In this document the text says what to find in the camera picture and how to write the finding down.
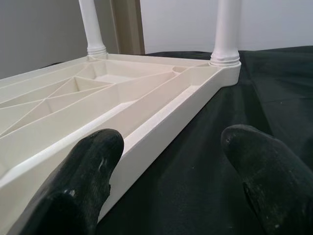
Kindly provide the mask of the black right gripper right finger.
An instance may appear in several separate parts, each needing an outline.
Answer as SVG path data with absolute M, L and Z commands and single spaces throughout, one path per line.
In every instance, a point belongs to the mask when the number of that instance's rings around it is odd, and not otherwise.
M 313 235 L 313 171 L 282 141 L 249 125 L 232 125 L 221 146 L 266 235 Z

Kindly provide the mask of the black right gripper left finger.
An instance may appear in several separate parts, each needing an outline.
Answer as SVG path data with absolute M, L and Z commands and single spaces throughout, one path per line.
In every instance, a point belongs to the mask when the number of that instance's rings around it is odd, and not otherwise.
M 123 150 L 122 135 L 114 129 L 78 141 L 18 218 L 18 235 L 94 235 Z

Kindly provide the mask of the white plastic table top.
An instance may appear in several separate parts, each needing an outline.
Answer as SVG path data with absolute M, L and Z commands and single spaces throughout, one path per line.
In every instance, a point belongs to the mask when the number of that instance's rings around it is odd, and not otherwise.
M 0 235 L 75 144 L 104 128 L 124 151 L 103 218 L 240 64 L 109 54 L 0 79 Z

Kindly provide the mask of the white plastic table leg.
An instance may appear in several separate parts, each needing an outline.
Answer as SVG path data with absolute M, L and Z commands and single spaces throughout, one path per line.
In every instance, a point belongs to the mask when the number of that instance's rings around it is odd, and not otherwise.
M 215 45 L 210 64 L 233 66 L 239 63 L 238 35 L 242 0 L 218 0 Z
M 94 0 L 78 0 L 90 56 L 107 54 L 103 43 Z

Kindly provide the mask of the white door frame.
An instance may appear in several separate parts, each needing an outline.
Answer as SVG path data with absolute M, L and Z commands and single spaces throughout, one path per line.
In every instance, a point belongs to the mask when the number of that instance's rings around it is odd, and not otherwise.
M 120 54 L 144 55 L 140 0 L 110 0 Z

